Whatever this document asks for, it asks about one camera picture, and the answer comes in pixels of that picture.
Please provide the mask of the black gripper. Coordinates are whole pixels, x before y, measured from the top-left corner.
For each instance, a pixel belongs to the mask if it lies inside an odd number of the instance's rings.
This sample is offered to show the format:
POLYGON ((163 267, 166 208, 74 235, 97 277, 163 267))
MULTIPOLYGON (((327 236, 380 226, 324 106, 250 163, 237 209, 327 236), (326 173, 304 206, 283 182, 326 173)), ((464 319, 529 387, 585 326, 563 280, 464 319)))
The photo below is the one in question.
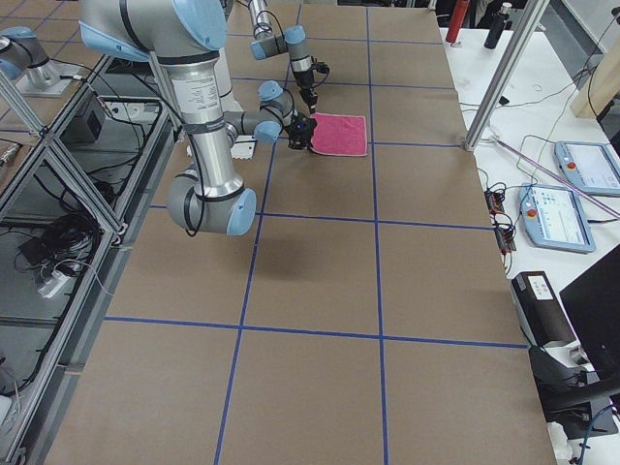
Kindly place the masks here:
POLYGON ((292 117, 291 124, 286 127, 288 135, 288 147, 293 150, 304 150, 313 147, 317 121, 305 114, 298 112, 292 117))
POLYGON ((315 78, 313 70, 294 72, 294 79, 299 88, 302 100, 308 103, 308 109, 314 114, 317 109, 318 94, 315 90, 315 78))

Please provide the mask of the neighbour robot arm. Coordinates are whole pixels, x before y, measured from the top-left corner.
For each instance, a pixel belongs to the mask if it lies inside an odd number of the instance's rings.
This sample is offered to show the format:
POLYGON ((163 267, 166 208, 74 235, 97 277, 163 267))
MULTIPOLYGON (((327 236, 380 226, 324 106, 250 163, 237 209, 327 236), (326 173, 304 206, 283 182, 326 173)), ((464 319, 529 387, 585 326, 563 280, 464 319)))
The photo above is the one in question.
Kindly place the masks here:
POLYGON ((26 26, 1 31, 1 71, 26 96, 58 97, 69 85, 36 34, 26 26))

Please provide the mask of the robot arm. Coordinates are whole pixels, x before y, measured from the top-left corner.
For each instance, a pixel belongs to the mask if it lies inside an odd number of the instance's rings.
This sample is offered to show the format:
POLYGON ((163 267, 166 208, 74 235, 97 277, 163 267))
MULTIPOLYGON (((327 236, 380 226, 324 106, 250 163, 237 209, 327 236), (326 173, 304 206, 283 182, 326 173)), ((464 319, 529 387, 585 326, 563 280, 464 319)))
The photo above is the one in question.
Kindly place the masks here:
POLYGON ((329 68, 322 70, 325 63, 311 54, 303 26, 296 24, 282 28, 265 1, 239 1, 239 4, 245 7, 250 17, 253 34, 250 50, 253 57, 261 61, 287 54, 300 97, 309 112, 314 114, 318 103, 315 74, 327 74, 329 68))
POLYGON ((85 1, 79 27, 88 47, 135 62, 154 57, 170 78, 171 111, 194 156, 170 186, 172 220, 187 233, 247 233, 257 197, 234 169, 236 138, 273 144, 287 134, 290 148, 303 150, 310 147, 317 122, 298 111, 292 94, 273 80, 259 89, 259 110, 224 109, 216 74, 227 39, 222 3, 85 1))

